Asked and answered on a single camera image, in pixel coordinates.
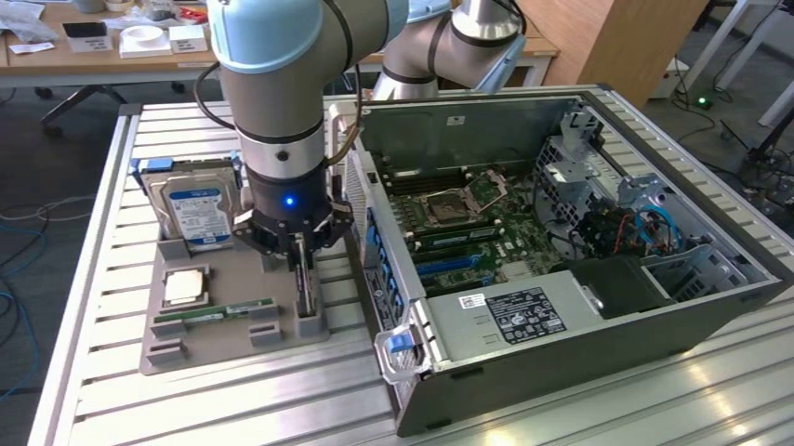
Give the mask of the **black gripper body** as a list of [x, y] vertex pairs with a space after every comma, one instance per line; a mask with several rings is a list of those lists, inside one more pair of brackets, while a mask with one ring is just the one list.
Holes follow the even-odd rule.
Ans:
[[251, 171], [249, 183], [254, 213], [287, 224], [290, 234], [311, 231], [331, 213], [325, 169], [314, 169], [299, 178], [275, 179]]

